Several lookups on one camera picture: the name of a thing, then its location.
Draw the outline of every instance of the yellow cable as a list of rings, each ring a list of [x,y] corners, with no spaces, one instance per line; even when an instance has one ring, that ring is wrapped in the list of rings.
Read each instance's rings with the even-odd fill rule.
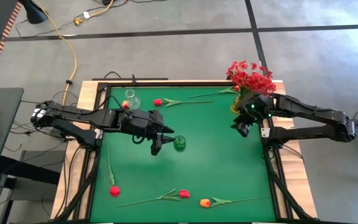
[[[114,0],[111,0],[110,4],[109,4],[106,8],[104,8],[104,9],[103,9],[102,11],[100,11],[100,12],[95,12],[94,14],[90,15],[89,18],[92,18],[92,17],[94,17],[94,16],[98,16],[98,15],[101,15],[101,14],[105,13],[105,12],[110,8],[110,6],[112,5],[113,2],[114,2]],[[84,20],[85,20],[85,19],[74,19],[74,23],[75,23],[75,25],[78,26],[78,25],[80,25]]]
[[[34,0],[35,3],[37,3],[37,5],[41,8],[42,12],[44,12],[44,14],[48,17],[49,21],[52,23],[53,27],[56,30],[56,33],[58,34],[59,38],[61,38],[62,40],[64,40],[66,42],[66,44],[70,47],[71,51],[73,52],[73,56],[74,56],[74,70],[73,73],[71,74],[69,80],[72,81],[74,76],[75,76],[75,72],[77,71],[77,56],[75,55],[75,51],[73,49],[73,46],[71,46],[71,44],[69,43],[69,41],[67,41],[66,39],[64,39],[64,37],[62,37],[62,35],[60,35],[59,29],[57,29],[57,26],[55,25],[55,23],[53,22],[53,20],[50,18],[50,16],[47,14],[47,12],[45,11],[45,9],[42,7],[42,5],[38,2],[38,0]],[[62,105],[65,104],[66,102],[66,96],[67,96],[67,90],[68,87],[70,86],[70,84],[66,84],[66,89],[65,89],[65,94],[63,96],[63,102]]]

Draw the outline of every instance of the flower vase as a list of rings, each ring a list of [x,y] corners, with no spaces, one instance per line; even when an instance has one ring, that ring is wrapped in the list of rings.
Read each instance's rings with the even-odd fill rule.
[[[230,106],[230,110],[235,113],[238,114],[240,113],[239,111],[239,107],[238,104],[239,102],[243,102],[244,100],[249,100],[254,96],[254,93],[251,91],[244,91],[243,93],[241,93],[240,95],[237,95],[234,100],[233,103]]]

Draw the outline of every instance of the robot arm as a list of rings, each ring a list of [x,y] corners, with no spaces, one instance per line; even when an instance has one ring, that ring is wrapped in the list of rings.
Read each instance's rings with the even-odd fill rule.
[[[296,129],[262,128],[262,137],[268,140],[270,145],[281,146],[289,140],[317,138],[350,142],[356,136],[354,122],[342,111],[306,105],[287,95],[255,95],[251,99],[241,100],[238,109],[241,115],[234,120],[232,128],[237,129],[244,137],[247,137],[250,126],[271,116],[301,117],[325,124],[320,127]]]
[[[174,130],[163,124],[163,117],[157,110],[100,109],[90,111],[46,101],[37,105],[31,116],[31,123],[35,128],[54,127],[63,134],[75,137],[84,147],[93,150],[100,148],[101,141],[95,131],[81,129],[70,121],[92,124],[105,133],[133,135],[132,141],[135,144],[142,143],[144,139],[152,140],[153,156],[158,154],[162,144],[174,140],[163,135],[163,133],[174,133]],[[140,141],[135,141],[135,137],[140,138]]]

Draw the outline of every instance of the green tabletop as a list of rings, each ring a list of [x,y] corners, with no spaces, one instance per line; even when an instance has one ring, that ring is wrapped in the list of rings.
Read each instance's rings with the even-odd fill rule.
[[[178,152],[173,143],[164,144],[157,156],[150,154],[150,141],[132,143],[132,136],[105,134],[98,176],[91,207],[91,222],[271,222],[273,203],[258,126],[243,138],[231,129],[236,115],[230,110],[234,94],[215,94],[188,99],[189,96],[223,90],[226,87],[139,87],[134,88],[142,110],[159,110],[164,123],[175,130],[172,137],[186,138],[186,149]],[[120,101],[127,88],[111,88]],[[213,103],[154,106],[153,100]],[[109,108],[117,108],[111,100]],[[109,194],[108,147],[116,185],[121,194]],[[189,190],[191,197],[180,202],[158,200],[117,207],[147,200],[171,189]],[[268,197],[249,202],[202,208],[200,199],[225,200]]]

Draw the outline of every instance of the glass cup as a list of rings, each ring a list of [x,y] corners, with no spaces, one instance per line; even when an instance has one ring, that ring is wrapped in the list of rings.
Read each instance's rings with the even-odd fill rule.
[[[140,107],[140,99],[135,95],[135,91],[132,89],[129,89],[125,91],[125,97],[128,101],[128,106],[130,109],[137,109]]]

